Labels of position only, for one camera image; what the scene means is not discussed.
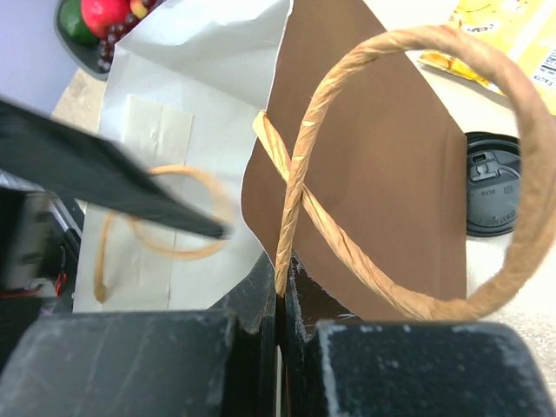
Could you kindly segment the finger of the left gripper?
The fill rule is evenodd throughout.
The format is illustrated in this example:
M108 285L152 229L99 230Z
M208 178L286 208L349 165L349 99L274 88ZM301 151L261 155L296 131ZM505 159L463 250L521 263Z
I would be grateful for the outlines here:
M1 169L59 196L224 239L227 225L172 198L119 145L1 103Z

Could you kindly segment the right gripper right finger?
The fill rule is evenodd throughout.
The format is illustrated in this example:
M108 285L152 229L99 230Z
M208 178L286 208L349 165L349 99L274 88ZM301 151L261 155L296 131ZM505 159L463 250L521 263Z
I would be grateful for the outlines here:
M287 416L552 416L526 344L493 322L364 321L293 258L281 349Z

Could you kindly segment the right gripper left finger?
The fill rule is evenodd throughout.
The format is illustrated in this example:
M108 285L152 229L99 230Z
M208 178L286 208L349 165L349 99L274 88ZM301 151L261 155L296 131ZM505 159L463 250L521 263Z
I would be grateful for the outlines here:
M204 311L53 314L1 374L4 416L272 416L274 270Z

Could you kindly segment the brown paper bag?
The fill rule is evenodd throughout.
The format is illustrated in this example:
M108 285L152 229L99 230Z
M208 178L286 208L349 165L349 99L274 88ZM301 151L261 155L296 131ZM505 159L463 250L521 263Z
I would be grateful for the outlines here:
M466 283L466 138L408 59L459 58L509 99L521 153L517 227L494 275ZM555 122L521 68L450 25L387 31L361 1L169 1L117 46L100 133L232 223L212 242L88 207L74 309L206 308L261 254L300 256L367 320L484 317L536 273L555 238Z

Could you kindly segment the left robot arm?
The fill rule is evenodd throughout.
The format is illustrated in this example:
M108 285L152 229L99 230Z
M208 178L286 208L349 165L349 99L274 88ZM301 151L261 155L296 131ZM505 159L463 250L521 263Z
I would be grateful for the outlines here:
M1 362L42 303L27 289L50 231L50 200L67 197L221 243L228 226L171 197L117 142L1 102L1 171L33 185L1 188Z

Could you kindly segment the black fruit tray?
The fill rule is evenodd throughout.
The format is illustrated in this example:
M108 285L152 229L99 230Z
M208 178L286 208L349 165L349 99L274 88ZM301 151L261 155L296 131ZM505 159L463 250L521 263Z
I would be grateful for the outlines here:
M62 8L66 1L58 0L54 12L54 31L60 45L72 61L83 71L97 80L106 82L109 72L97 66L99 58L97 47L85 47L72 40L61 25Z

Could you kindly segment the purple grapes bunch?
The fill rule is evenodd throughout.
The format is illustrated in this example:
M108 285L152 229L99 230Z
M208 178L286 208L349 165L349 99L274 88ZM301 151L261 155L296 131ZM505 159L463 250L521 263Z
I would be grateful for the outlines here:
M163 0L130 1L130 13L120 23L109 27L108 35L99 43L97 67L108 73L115 54L116 44L126 37L148 14L163 3Z

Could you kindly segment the green lime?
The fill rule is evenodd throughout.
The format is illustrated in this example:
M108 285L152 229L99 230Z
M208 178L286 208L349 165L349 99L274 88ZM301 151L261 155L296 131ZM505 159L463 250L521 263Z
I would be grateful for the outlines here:
M76 43L85 47L93 47L99 43L99 38L89 30L83 20L80 0L65 1L58 22L62 25L63 31Z

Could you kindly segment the red apple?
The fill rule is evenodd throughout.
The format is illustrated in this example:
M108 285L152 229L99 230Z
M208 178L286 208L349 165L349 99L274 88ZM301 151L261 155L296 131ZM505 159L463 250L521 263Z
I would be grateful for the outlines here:
M82 0L83 21L98 38L108 35L109 27L122 23L130 13L127 0Z

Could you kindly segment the yellow snack bag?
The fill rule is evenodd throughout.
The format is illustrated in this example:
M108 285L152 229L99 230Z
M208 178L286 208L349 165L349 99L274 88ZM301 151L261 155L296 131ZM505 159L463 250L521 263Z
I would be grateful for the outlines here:
M506 54L555 113L555 0L462 0L447 25Z

